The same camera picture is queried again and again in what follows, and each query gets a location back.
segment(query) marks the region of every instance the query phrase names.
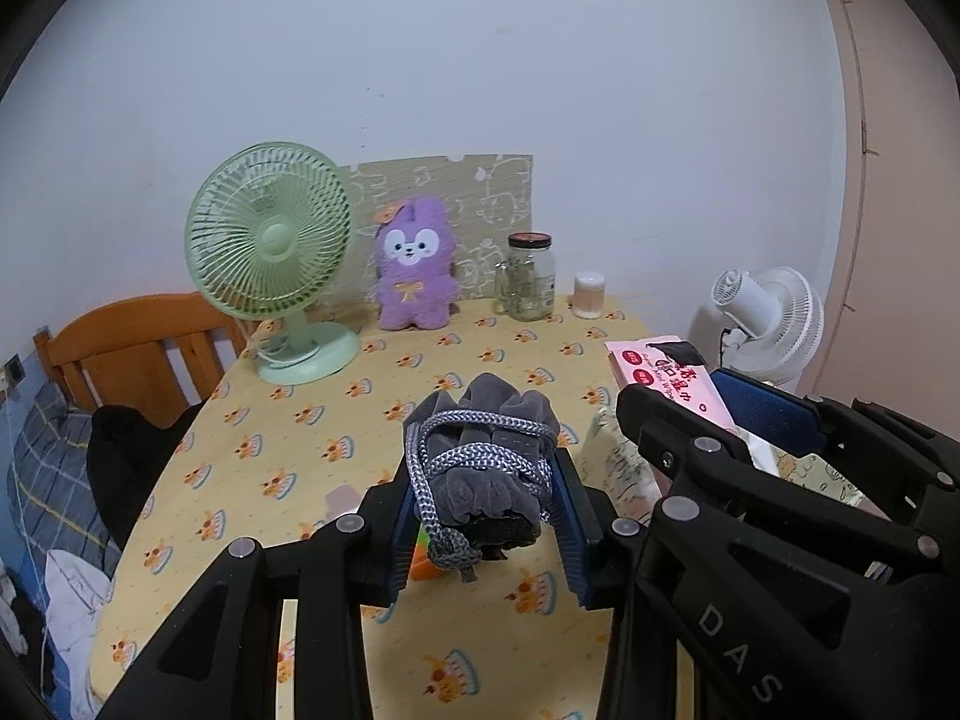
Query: blue wall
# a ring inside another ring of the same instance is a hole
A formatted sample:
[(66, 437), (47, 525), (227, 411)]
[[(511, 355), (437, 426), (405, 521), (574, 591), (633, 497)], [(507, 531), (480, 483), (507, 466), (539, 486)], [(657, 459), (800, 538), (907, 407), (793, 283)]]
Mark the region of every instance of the blue wall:
[(6, 402), (0, 406), (0, 559), (13, 570), (21, 564), (26, 555), (26, 547), (13, 526), (11, 505), (7, 498), (7, 471), (13, 459), (16, 437), (23, 429), (34, 398), (47, 381), (37, 354), (27, 357), (23, 361), (23, 367), (26, 378), (8, 394)]

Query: plaid bedding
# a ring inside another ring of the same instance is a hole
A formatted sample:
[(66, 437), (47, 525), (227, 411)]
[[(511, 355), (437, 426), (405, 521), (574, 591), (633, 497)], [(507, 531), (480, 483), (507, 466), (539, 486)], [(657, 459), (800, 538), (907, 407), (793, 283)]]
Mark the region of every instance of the plaid bedding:
[(82, 557), (109, 577), (120, 560), (86, 478), (89, 438), (90, 415), (68, 408), (56, 385), (44, 385), (7, 474), (13, 523), (41, 576), (47, 551), (54, 548)]

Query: pink wipes package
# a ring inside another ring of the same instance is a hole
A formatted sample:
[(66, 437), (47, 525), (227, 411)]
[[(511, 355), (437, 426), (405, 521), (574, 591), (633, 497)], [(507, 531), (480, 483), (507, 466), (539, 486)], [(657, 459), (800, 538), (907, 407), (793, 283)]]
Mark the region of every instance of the pink wipes package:
[(699, 413), (713, 424), (736, 435), (736, 424), (702, 365), (679, 365), (651, 343), (678, 343), (677, 336), (642, 338), (640, 341), (608, 341), (613, 375), (623, 389), (642, 384), (658, 389), (670, 400)]

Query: fan base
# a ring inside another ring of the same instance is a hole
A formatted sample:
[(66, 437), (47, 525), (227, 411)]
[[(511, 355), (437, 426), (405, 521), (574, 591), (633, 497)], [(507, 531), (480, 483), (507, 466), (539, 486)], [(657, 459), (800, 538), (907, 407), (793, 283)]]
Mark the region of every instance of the fan base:
[(294, 365), (277, 365), (262, 357), (256, 360), (256, 372), (270, 384), (306, 384), (323, 379), (345, 367), (360, 351), (360, 340), (337, 322), (311, 322), (307, 331), (317, 352)]

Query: wall outlet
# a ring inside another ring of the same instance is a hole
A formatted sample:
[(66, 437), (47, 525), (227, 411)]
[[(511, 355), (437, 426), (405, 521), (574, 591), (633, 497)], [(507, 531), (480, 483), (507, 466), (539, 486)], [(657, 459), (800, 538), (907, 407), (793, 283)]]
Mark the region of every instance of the wall outlet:
[(18, 354), (14, 354), (10, 360), (7, 360), (6, 365), (3, 366), (3, 372), (5, 381), (3, 381), (2, 389), (6, 389), (6, 391), (15, 388), (27, 375), (27, 372), (23, 370), (23, 364)]

